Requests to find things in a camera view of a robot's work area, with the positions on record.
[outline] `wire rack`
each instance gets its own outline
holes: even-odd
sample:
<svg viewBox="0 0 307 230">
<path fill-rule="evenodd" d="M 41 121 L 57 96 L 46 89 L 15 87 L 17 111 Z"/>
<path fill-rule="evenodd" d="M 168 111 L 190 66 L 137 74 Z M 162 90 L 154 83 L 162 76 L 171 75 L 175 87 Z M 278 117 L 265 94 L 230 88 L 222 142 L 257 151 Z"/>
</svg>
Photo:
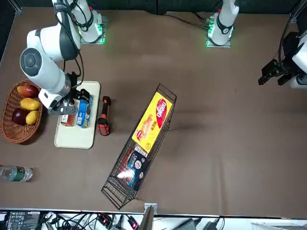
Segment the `wire rack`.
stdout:
<svg viewBox="0 0 307 230">
<path fill-rule="evenodd" d="M 137 179 L 134 179 L 132 182 L 130 179 L 127 178 L 119 178 L 118 174 L 121 173 L 130 173 L 130 168 L 126 167 L 127 158 L 129 157 L 131 151 L 134 150 L 136 143 L 132 140 L 132 135 L 134 134 L 135 129 L 137 128 L 139 122 L 141 121 L 148 105 L 150 104 L 153 96 L 155 93 L 158 92 L 162 96 L 164 96 L 166 99 L 168 99 L 172 103 L 172 108 L 168 113 L 168 116 L 160 130 L 160 133 L 148 153 L 148 157 L 146 158 L 146 161 L 144 163 L 145 169 L 144 169 L 144 175 L 140 179 L 139 177 Z M 111 201 L 111 203 L 118 209 L 121 209 L 123 206 L 125 206 L 129 201 L 133 200 L 142 184 L 142 182 L 145 179 L 145 176 L 154 161 L 155 156 L 158 153 L 158 150 L 167 134 L 167 131 L 170 126 L 172 114 L 175 107 L 177 96 L 172 93 L 167 87 L 165 87 L 162 84 L 159 84 L 155 92 L 153 93 L 149 103 L 147 104 L 145 110 L 143 111 L 139 121 L 137 122 L 135 128 L 133 129 L 133 132 L 130 134 L 130 137 L 128 141 L 126 142 L 123 150 L 121 151 L 118 159 L 116 160 L 116 163 L 113 166 L 113 169 L 108 176 L 104 186 L 102 187 L 102 193 Z"/>
</svg>

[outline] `black and orange tool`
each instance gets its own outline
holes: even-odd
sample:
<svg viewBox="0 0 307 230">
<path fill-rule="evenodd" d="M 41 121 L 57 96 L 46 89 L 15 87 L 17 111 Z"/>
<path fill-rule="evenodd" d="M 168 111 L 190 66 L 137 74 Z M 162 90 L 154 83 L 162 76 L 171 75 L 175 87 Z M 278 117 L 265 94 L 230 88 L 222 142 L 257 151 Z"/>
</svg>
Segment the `black and orange tool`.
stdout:
<svg viewBox="0 0 307 230">
<path fill-rule="evenodd" d="M 109 106 L 111 105 L 111 98 L 108 96 L 104 96 L 102 98 L 104 104 L 102 106 L 102 112 L 101 112 L 101 117 L 98 118 L 97 120 L 97 126 L 99 129 L 99 133 L 102 136 L 107 136 L 110 134 L 110 126 L 109 123 L 107 121 L 106 115 L 107 115 L 107 110 L 109 108 Z"/>
</svg>

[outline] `water bottle label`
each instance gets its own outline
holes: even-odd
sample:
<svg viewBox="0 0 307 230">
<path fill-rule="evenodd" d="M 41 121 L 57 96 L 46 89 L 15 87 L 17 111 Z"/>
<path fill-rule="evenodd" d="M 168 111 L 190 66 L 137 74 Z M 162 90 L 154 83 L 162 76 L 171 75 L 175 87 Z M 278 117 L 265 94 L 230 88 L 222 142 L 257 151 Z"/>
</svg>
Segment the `water bottle label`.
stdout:
<svg viewBox="0 0 307 230">
<path fill-rule="evenodd" d="M 16 167 L 17 167 L 17 175 L 16 175 L 14 181 L 21 181 L 24 178 L 25 169 L 24 169 L 24 167 L 19 167 L 19 166 L 16 166 Z"/>
</svg>

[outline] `red logo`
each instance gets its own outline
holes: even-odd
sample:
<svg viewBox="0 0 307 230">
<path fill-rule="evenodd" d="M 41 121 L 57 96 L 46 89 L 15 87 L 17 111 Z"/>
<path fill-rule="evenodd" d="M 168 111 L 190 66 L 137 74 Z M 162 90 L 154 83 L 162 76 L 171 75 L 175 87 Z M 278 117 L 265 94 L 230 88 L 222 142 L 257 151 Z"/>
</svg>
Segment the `red logo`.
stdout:
<svg viewBox="0 0 307 230">
<path fill-rule="evenodd" d="M 137 138 L 138 140 L 141 140 L 141 137 L 142 137 L 142 131 L 140 130 L 140 131 L 138 132 L 138 134 L 136 135 L 136 138 Z"/>
<path fill-rule="evenodd" d="M 161 126 L 164 123 L 165 116 L 166 116 L 166 111 L 167 111 L 166 102 L 165 102 L 164 99 L 160 99 L 158 101 L 156 109 L 155 109 L 155 113 L 156 113 L 156 116 L 157 116 L 157 122 L 158 122 L 159 128 L 161 128 Z"/>
</svg>

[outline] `plastic water bottle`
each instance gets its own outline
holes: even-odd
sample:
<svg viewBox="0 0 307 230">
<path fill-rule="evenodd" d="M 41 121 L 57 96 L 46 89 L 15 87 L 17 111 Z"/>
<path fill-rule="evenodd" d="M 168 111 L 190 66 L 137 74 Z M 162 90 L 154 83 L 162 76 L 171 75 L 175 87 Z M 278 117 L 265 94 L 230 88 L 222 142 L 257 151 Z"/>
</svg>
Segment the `plastic water bottle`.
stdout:
<svg viewBox="0 0 307 230">
<path fill-rule="evenodd" d="M 1 181 L 28 181 L 33 176 L 31 168 L 24 168 L 11 165 L 0 165 Z"/>
</svg>

